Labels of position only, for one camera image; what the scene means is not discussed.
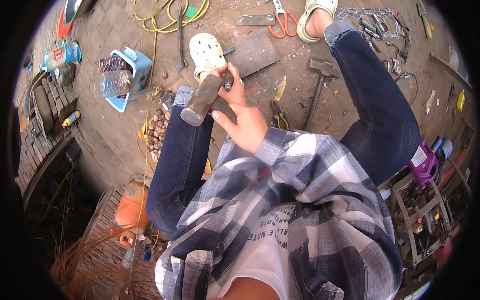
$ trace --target wire cutters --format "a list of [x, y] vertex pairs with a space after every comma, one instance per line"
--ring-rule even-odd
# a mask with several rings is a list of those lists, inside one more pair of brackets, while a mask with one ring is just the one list
[[[285, 36], [296, 36], [297, 35], [297, 25], [298, 25], [298, 21], [297, 19], [290, 13], [290, 12], [286, 12], [283, 8], [282, 8], [282, 4], [280, 3], [280, 0], [274, 0], [273, 1], [274, 5], [275, 5], [275, 18], [276, 20], [278, 21], [278, 24], [280, 25], [280, 28], [282, 29], [283, 31], [283, 34], [281, 36], [279, 35], [276, 35], [274, 32], [273, 32], [273, 29], [272, 29], [272, 26], [269, 25], [268, 26], [268, 29], [270, 30], [270, 33], [276, 37], [276, 38], [284, 38]], [[282, 13], [283, 14], [283, 23], [282, 21], [280, 21], [280, 18], [278, 17], [278, 15]], [[287, 20], [287, 15], [290, 16], [290, 18], [292, 18], [293, 22], [295, 22], [295, 32], [293, 34], [291, 34], [290, 32], [288, 32], [288, 20]]]
[[275, 127], [277, 127], [278, 129], [283, 129], [280, 126], [280, 120], [282, 120], [285, 125], [285, 130], [290, 129], [290, 124], [288, 123], [288, 119], [285, 116], [285, 113], [280, 110], [280, 106], [274, 99], [272, 99], [272, 110], [273, 110], [272, 118], [275, 121]]

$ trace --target jeans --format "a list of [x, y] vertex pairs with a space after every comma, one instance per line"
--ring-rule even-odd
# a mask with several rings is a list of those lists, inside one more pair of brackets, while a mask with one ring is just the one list
[[[355, 156], [375, 185], [401, 170], [413, 157], [420, 131], [407, 100], [361, 35], [345, 21], [325, 30], [360, 119], [340, 141]], [[188, 125], [180, 112], [194, 88], [181, 86], [163, 141], [146, 209], [161, 231], [173, 234], [185, 207], [200, 189], [208, 156], [213, 118]]]

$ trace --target hand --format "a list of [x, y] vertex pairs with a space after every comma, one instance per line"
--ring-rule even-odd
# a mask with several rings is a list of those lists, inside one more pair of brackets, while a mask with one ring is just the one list
[[218, 110], [212, 111], [212, 117], [238, 146], [255, 153], [268, 130], [262, 113], [257, 108], [246, 107], [239, 103], [230, 103], [229, 106], [237, 115], [237, 125]]
[[218, 95], [224, 98], [228, 103], [239, 103], [246, 105], [245, 91], [240, 83], [239, 70], [231, 62], [229, 62], [226, 66], [211, 71], [210, 74], [213, 74], [218, 78], [223, 78], [225, 75], [224, 72], [227, 70], [227, 68], [230, 73], [232, 73], [235, 81], [233, 82], [232, 89], [229, 92], [227, 92], [224, 87], [221, 87], [218, 91]]

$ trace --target pile of walnuts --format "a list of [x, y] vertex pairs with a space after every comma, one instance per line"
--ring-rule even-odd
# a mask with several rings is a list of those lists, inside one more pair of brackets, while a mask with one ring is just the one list
[[163, 138], [167, 131], [168, 121], [170, 120], [170, 111], [165, 114], [159, 108], [156, 109], [155, 115], [148, 121], [148, 151], [152, 152], [152, 156], [157, 159], [162, 151]]

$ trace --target green tag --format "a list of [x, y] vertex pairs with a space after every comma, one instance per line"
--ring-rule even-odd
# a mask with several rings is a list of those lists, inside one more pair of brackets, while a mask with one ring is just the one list
[[191, 18], [193, 18], [196, 14], [197, 14], [197, 10], [195, 9], [195, 7], [194, 7], [194, 6], [189, 6], [189, 7], [187, 8], [187, 12], [185, 13], [185, 16], [186, 16], [187, 18], [190, 18], [190, 19], [191, 19]]

